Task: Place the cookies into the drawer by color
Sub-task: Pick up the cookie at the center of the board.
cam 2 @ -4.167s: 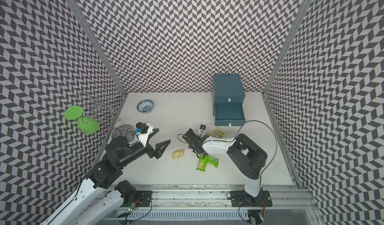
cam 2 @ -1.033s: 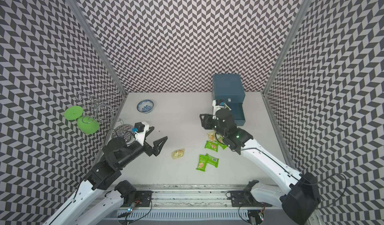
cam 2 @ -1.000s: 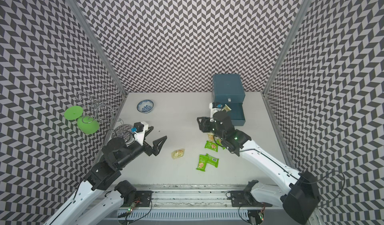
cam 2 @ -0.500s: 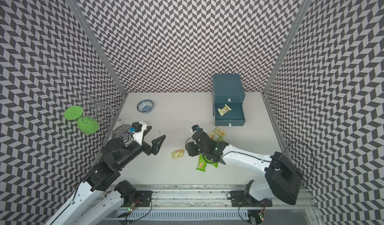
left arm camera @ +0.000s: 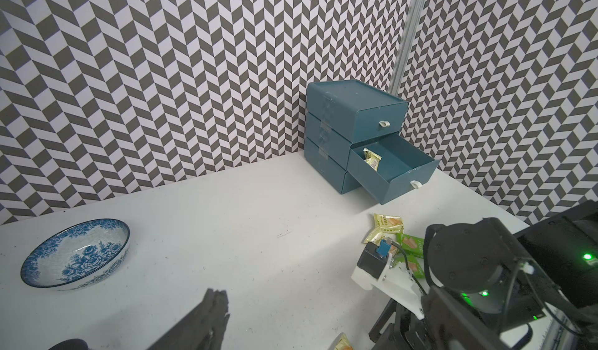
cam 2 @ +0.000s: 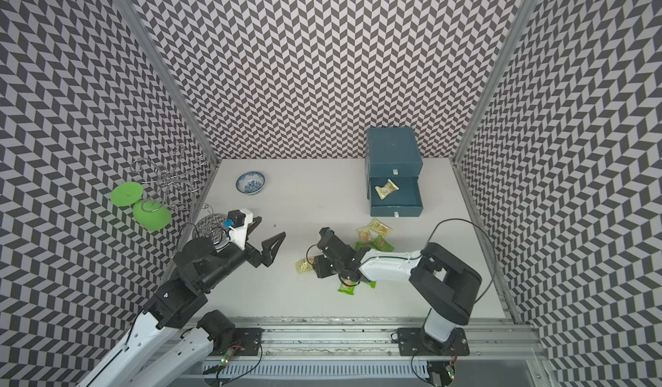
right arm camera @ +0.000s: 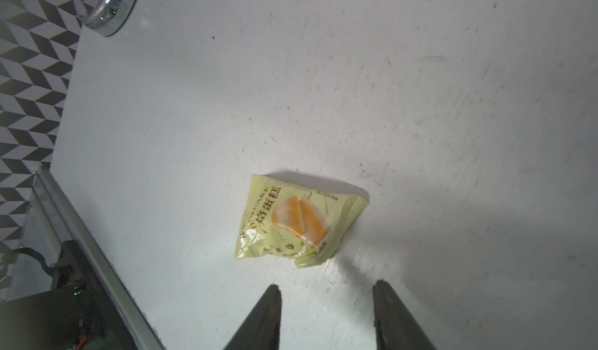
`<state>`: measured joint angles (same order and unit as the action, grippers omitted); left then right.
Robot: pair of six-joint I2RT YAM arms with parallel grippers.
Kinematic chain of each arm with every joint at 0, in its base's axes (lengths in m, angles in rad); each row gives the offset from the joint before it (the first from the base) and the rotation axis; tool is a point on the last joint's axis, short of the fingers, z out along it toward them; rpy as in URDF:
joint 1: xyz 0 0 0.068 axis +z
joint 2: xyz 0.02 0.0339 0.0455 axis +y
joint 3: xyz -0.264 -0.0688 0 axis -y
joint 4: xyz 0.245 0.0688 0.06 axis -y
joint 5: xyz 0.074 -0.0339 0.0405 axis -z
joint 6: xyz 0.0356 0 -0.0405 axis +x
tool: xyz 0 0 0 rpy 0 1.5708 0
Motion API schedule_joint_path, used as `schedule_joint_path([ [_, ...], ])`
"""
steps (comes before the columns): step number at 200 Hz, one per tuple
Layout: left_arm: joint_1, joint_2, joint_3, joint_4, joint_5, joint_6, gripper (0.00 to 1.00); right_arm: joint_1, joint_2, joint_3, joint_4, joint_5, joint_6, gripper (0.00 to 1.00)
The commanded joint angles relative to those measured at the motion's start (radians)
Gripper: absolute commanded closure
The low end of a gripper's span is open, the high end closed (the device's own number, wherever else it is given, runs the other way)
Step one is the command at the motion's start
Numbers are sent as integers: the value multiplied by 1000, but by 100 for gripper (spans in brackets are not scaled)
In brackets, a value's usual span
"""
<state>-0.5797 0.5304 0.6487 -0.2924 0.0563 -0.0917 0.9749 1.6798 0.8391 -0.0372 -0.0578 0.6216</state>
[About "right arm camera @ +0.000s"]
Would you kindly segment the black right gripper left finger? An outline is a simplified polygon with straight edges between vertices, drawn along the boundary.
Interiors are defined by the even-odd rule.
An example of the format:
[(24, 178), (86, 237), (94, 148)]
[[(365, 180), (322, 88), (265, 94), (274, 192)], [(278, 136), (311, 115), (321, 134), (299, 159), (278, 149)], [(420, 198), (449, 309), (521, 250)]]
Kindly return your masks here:
[(236, 331), (225, 350), (278, 350), (282, 295), (277, 285), (270, 285)]

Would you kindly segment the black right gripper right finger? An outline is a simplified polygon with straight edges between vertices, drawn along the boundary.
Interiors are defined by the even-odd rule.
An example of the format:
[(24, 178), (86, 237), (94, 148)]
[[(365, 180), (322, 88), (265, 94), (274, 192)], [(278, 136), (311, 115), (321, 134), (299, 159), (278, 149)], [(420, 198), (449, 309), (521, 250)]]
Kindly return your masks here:
[(379, 280), (372, 292), (378, 350), (436, 350), (391, 284)]

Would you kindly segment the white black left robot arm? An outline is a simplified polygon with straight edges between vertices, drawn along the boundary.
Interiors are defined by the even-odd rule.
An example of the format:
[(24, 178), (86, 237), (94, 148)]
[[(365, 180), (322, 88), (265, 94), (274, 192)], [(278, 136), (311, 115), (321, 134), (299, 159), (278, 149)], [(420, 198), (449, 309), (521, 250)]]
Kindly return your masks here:
[(51, 277), (46, 292), (1, 303), (2, 349), (136, 349), (101, 280), (75, 240), (65, 241), (53, 266), (31, 248)]

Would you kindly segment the yellow cookie packet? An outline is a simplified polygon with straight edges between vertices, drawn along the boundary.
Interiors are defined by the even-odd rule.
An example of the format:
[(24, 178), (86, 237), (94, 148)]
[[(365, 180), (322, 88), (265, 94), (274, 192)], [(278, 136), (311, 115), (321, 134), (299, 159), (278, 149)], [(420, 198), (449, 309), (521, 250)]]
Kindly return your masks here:
[(235, 247), (237, 260), (271, 255), (314, 267), (330, 259), (369, 202), (253, 175)]

